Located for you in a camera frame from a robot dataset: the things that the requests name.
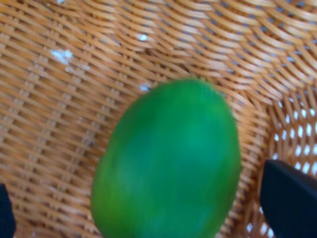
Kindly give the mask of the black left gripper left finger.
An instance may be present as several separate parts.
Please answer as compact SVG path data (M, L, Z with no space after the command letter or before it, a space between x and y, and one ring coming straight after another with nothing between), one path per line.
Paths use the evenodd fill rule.
M16 221L6 186L0 184L0 237L12 238L16 230Z

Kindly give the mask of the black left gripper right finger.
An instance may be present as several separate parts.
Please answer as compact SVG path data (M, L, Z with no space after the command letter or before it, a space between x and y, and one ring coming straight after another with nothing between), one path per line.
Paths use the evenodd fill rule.
M260 204L277 238L317 236L317 179L281 160L264 164Z

